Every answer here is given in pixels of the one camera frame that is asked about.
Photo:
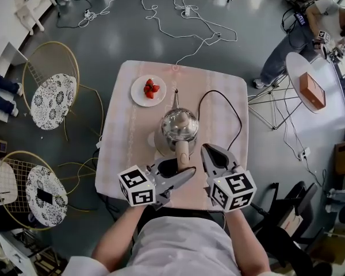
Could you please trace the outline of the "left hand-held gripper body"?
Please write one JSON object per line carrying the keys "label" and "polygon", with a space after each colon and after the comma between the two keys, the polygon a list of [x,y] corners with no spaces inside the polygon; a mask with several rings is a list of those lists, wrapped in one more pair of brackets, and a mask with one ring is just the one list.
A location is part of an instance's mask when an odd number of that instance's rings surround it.
{"label": "left hand-held gripper body", "polygon": [[170,201],[173,171],[158,169],[157,165],[140,168],[134,165],[120,173],[120,189],[130,206],[152,205],[156,210]]}

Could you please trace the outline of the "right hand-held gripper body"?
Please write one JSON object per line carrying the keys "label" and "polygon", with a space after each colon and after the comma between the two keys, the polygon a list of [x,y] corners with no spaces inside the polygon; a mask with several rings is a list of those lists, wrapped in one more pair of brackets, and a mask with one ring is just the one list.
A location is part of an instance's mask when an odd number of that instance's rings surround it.
{"label": "right hand-held gripper body", "polygon": [[203,163],[206,174],[207,210],[232,212],[248,206],[257,187],[248,170],[237,163],[218,168]]}

